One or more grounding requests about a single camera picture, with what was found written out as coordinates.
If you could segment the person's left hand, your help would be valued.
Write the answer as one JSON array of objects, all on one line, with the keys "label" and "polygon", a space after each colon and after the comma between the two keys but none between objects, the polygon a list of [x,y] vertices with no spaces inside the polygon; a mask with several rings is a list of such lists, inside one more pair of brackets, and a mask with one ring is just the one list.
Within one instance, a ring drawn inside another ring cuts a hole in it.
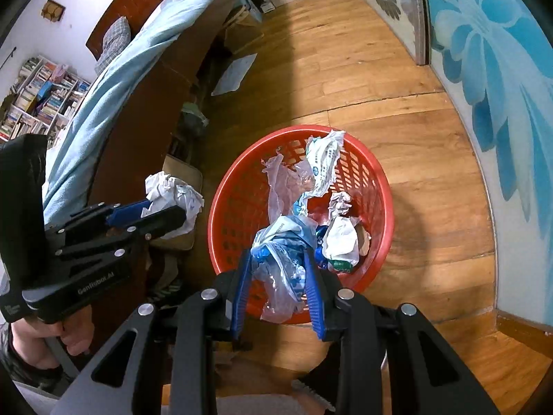
[{"label": "person's left hand", "polygon": [[37,369],[54,369],[59,362],[46,340],[58,338],[67,353],[77,356],[91,346],[95,326],[90,305],[55,324],[46,324],[36,317],[25,317],[10,325],[12,345],[21,359]]}]

